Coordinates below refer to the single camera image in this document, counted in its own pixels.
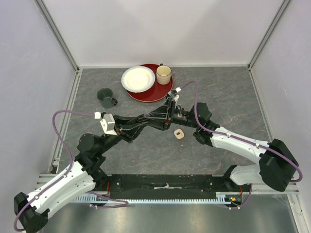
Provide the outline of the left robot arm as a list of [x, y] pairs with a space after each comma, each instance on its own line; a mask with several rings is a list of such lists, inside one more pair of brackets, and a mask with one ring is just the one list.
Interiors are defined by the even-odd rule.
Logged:
[[103, 135], [83, 135], [78, 145], [79, 154], [70, 157], [69, 165], [62, 172], [29, 194], [20, 192], [15, 196], [15, 223], [23, 226], [22, 229], [15, 226], [15, 231], [36, 233], [74, 198], [93, 189], [105, 189], [107, 175], [100, 168], [105, 161], [103, 153], [121, 140], [133, 141], [148, 125], [143, 117], [118, 117], [101, 112], [89, 117], [100, 120]]

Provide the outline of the pink earbud charging case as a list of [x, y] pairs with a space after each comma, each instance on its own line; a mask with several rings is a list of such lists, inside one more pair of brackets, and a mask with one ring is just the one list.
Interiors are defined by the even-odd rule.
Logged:
[[184, 132], [181, 129], [177, 129], [177, 130], [174, 131], [174, 136], [178, 140], [180, 140], [180, 139], [184, 138], [185, 135], [184, 135]]

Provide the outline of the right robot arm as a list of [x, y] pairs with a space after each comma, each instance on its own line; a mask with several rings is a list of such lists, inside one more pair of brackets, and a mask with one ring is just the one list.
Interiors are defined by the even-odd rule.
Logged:
[[283, 192], [298, 170], [298, 162], [278, 139], [272, 142], [251, 139], [233, 133], [211, 121], [212, 113], [205, 103], [195, 103], [190, 111], [176, 106], [175, 100], [167, 98], [164, 105], [144, 114], [151, 126], [168, 129], [178, 124], [196, 129], [194, 137], [203, 144], [225, 149], [253, 162], [249, 166], [231, 166], [223, 178], [223, 187], [234, 191], [240, 185], [264, 183], [273, 190]]

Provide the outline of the black earbud charging case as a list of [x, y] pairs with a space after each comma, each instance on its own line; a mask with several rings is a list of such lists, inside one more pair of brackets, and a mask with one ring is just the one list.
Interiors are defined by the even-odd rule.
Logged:
[[139, 116], [136, 118], [137, 122], [148, 122], [149, 120], [145, 118], [144, 116]]

